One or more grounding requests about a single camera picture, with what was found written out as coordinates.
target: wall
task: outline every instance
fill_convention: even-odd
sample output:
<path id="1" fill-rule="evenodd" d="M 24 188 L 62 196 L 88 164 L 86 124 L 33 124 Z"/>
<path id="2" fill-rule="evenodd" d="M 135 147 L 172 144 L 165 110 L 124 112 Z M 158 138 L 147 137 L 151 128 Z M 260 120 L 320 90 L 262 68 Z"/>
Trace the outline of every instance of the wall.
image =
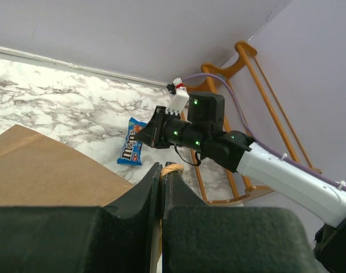
<path id="1" fill-rule="evenodd" d="M 218 65 L 291 0 L 0 0 L 0 46 L 170 82 Z"/>
<path id="2" fill-rule="evenodd" d="M 258 50 L 258 60 L 315 167 L 332 179 L 346 181 L 346 1 L 294 0 L 250 44 Z M 232 83 L 256 134 L 285 152 L 247 69 Z M 225 90 L 220 92 L 228 97 Z M 226 114 L 234 129 L 242 129 L 229 100 Z M 311 240 L 322 225 L 312 213 L 279 194 L 248 205 L 292 209 Z"/>

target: m&m's packet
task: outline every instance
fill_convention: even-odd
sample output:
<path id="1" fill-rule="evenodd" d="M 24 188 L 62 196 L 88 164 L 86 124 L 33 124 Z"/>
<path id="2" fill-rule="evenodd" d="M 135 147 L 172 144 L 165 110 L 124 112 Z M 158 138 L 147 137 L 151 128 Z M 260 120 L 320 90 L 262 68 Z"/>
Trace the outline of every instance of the m&m's packet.
<path id="1" fill-rule="evenodd" d="M 121 156 L 117 159 L 117 164 L 141 165 L 142 143 L 135 139 L 135 134 L 141 131 L 146 123 L 130 118 L 125 144 Z"/>

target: gray marble vein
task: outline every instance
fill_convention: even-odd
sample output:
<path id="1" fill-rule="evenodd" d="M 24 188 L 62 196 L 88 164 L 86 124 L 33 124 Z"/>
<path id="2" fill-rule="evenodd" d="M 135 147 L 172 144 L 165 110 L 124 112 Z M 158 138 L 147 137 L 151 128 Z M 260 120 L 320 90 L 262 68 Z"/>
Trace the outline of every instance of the gray marble vein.
<path id="1" fill-rule="evenodd" d="M 165 90 L 0 59 L 0 134 L 15 124 L 62 142 L 137 183 L 154 162 L 185 166 L 186 183 L 198 191 L 194 169 L 175 151 L 142 148 L 143 166 L 117 164 L 130 117 L 147 122 Z M 185 160 L 190 153 L 180 148 Z M 211 160 L 200 167 L 209 199 L 232 196 L 224 171 Z"/>

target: wooden dish rack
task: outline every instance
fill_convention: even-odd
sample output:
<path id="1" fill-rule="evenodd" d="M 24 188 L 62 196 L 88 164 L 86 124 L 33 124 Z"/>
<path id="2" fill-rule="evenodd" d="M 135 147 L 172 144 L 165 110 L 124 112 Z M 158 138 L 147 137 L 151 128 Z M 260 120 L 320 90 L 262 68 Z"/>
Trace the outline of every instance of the wooden dish rack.
<path id="1" fill-rule="evenodd" d="M 234 89 L 232 87 L 232 84 L 230 82 L 230 79 L 240 70 L 242 69 L 244 66 L 246 66 L 250 72 L 250 75 L 252 76 L 261 97 L 263 98 L 265 105 L 284 141 L 284 144 L 286 145 L 288 152 L 290 154 L 290 156 L 292 157 L 293 160 L 299 162 L 299 158 L 297 156 L 296 151 L 293 148 L 293 145 L 291 143 L 291 141 L 288 138 L 287 132 L 286 130 L 283 128 L 282 123 L 280 122 L 279 118 L 278 118 L 278 113 L 275 112 L 271 101 L 269 100 L 269 97 L 267 95 L 267 93 L 265 92 L 265 89 L 263 88 L 262 82 L 260 81 L 260 78 L 258 77 L 258 75 L 256 74 L 253 64 L 250 62 L 249 58 L 251 57 L 254 62 L 256 63 L 256 66 L 258 67 L 264 81 L 265 84 L 267 85 L 271 95 L 274 98 L 275 103 L 278 105 L 278 108 L 280 109 L 280 112 L 284 118 L 284 120 L 286 121 L 286 123 L 288 124 L 288 127 L 290 129 L 290 133 L 292 133 L 295 141 L 297 142 L 301 153 L 303 154 L 304 158 L 306 159 L 306 162 L 308 164 L 308 166 L 310 168 L 312 168 L 314 171 L 321 173 L 320 169 L 314 168 L 312 165 L 312 162 L 310 161 L 310 158 L 308 157 L 303 145 L 301 144 L 294 128 L 292 127 L 292 124 L 290 123 L 288 116 L 286 115 L 281 103 L 278 100 L 277 95 L 274 93 L 271 85 L 269 84 L 269 81 L 267 79 L 267 77 L 265 76 L 261 66 L 259 65 L 259 62 L 256 58 L 257 55 L 257 50 L 255 48 L 253 48 L 252 46 L 250 46 L 247 42 L 245 41 L 239 41 L 235 44 L 235 50 L 238 53 L 238 60 L 231 65 L 230 67 L 227 68 L 219 68 L 211 63 L 205 63 L 201 66 L 201 70 L 203 73 L 211 73 L 214 75 L 217 75 L 221 78 L 223 78 L 226 83 L 229 85 L 229 87 L 233 90 Z M 187 87 L 187 91 L 188 92 L 193 92 L 193 91 L 210 91 L 212 93 L 216 93 L 217 94 L 217 89 L 220 86 L 220 82 L 217 80 L 214 80 L 211 77 L 206 77 L 204 82 L 198 86 L 186 86 Z M 182 120 L 186 120 L 184 113 L 182 113 Z M 225 131 L 231 131 L 229 122 L 225 116 L 224 118 L 224 130 Z M 196 164 L 197 161 L 195 159 L 195 152 L 193 150 L 190 151 L 191 152 L 191 156 L 192 156 L 192 160 L 193 163 Z M 268 193 L 273 192 L 272 189 L 270 189 L 267 186 L 255 186 L 252 184 L 252 182 L 250 181 L 250 179 L 248 177 L 243 176 L 242 180 L 244 182 L 244 186 L 245 186 L 245 194 L 240 195 L 238 192 L 238 188 L 237 188 L 237 184 L 236 181 L 234 179 L 233 174 L 228 171 L 227 169 L 225 170 L 227 177 L 228 177 L 228 181 L 229 181 L 229 185 L 230 188 L 232 190 L 233 193 L 233 198 L 232 199 L 227 199 L 227 200 L 208 200 L 207 199 L 207 194 L 206 194 L 206 190 L 204 188 L 204 184 L 202 181 L 202 176 L 200 173 L 200 169 L 199 167 L 195 166 L 195 172 L 197 175 L 197 180 L 198 180 L 198 184 L 199 184 L 199 188 L 202 194 L 202 198 L 203 200 L 210 205 L 236 205 L 236 204 L 240 204 L 243 202 L 247 202 L 250 200 L 253 200 L 255 198 L 261 197 L 263 195 L 266 195 Z"/>

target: baseboard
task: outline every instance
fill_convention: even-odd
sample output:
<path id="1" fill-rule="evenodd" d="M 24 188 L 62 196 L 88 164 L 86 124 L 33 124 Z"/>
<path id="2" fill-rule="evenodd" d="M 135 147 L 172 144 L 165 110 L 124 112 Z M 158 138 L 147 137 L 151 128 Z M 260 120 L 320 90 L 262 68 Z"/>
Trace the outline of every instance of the baseboard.
<path id="1" fill-rule="evenodd" d="M 6 47 L 0 47 L 0 58 L 11 60 L 11 61 L 18 61 L 21 63 L 27 63 L 27 64 L 33 64 L 33 65 L 39 65 L 39 66 L 64 70 L 64 71 L 82 73 L 85 75 L 107 77 L 112 80 L 122 81 L 122 82 L 133 82 L 137 84 L 149 85 L 154 87 L 162 87 L 167 85 L 165 82 L 152 81 L 145 78 L 139 78 L 139 77 L 124 75 L 120 73 L 114 73 L 114 72 L 105 71 L 105 70 L 96 69 L 96 68 L 84 67 L 81 65 L 68 63 L 66 61 L 55 60 L 49 57 L 32 54 L 28 52 L 23 52 L 23 51 L 6 48 Z"/>

